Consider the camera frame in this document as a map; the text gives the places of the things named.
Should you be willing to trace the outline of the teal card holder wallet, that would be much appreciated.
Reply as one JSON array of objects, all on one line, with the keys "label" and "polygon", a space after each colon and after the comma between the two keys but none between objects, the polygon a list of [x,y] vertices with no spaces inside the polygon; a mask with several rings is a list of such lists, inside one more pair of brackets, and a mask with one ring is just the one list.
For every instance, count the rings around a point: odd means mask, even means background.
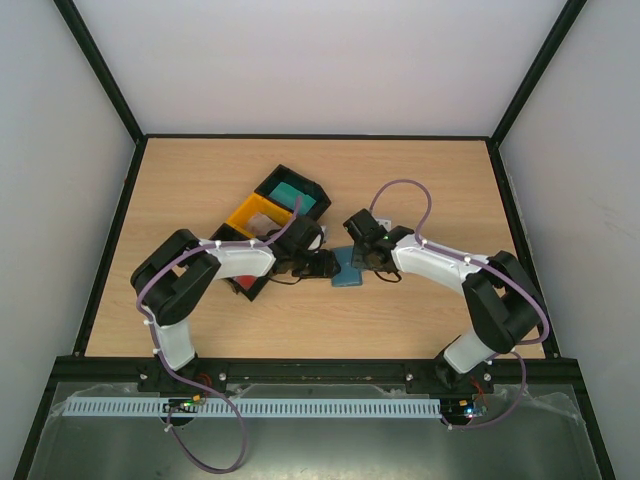
[{"label": "teal card holder wallet", "polygon": [[353,247],[337,247],[332,250],[340,271],[331,278],[334,288],[358,287],[363,284],[362,272],[352,265]]}]

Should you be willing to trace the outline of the yellow bin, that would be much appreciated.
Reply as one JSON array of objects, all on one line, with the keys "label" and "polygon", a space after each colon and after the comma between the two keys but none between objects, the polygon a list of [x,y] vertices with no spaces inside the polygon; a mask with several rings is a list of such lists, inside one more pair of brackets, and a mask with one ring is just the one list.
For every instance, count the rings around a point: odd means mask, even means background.
[{"label": "yellow bin", "polygon": [[241,234],[252,238],[286,225],[292,213],[268,198],[252,193],[226,220]]}]

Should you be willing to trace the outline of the black bin with teal cards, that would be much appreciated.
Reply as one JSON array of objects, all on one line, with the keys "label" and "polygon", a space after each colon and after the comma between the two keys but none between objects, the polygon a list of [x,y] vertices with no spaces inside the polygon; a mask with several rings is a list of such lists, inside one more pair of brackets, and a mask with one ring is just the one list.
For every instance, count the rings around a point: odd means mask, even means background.
[{"label": "black bin with teal cards", "polygon": [[331,200],[322,186],[294,170],[278,165],[254,192],[285,210],[293,211],[301,198],[299,213],[318,220],[330,207]]}]

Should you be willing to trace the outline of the black bin with red cards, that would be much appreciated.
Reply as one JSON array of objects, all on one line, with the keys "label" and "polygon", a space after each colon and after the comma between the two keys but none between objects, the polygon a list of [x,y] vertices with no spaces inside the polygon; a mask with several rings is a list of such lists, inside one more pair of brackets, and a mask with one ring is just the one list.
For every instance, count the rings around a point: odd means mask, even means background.
[{"label": "black bin with red cards", "polygon": [[[247,236],[223,223],[212,235],[210,241],[214,247],[208,252],[215,256],[220,267],[215,280],[224,279],[231,284],[236,294],[244,295],[254,301],[267,283],[267,274],[274,265],[275,256],[270,248],[259,247]],[[236,276],[251,275],[257,278],[254,286],[242,290],[234,281]]]}]

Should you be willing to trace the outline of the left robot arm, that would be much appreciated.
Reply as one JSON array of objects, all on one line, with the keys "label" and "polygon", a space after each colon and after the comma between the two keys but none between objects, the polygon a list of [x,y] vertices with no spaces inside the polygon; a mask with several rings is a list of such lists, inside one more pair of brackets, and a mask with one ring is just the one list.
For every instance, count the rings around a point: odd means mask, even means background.
[{"label": "left robot arm", "polygon": [[306,215],[248,240],[204,240],[188,229],[175,231],[130,279],[154,354],[174,372],[196,357],[189,316],[215,281],[281,274],[299,280],[335,277],[341,267],[323,244],[323,229]]}]

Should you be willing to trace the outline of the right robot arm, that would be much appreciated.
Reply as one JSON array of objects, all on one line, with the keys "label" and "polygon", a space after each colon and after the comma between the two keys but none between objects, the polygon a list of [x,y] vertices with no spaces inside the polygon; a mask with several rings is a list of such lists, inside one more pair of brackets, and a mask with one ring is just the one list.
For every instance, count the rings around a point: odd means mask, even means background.
[{"label": "right robot arm", "polygon": [[471,329],[438,354],[436,379],[445,390],[460,390],[479,364],[508,354],[541,328],[549,334],[541,294],[512,254],[483,256],[429,241],[412,229],[379,224],[362,209],[344,222],[354,242],[354,266],[391,274],[417,275],[460,294],[466,302]]}]

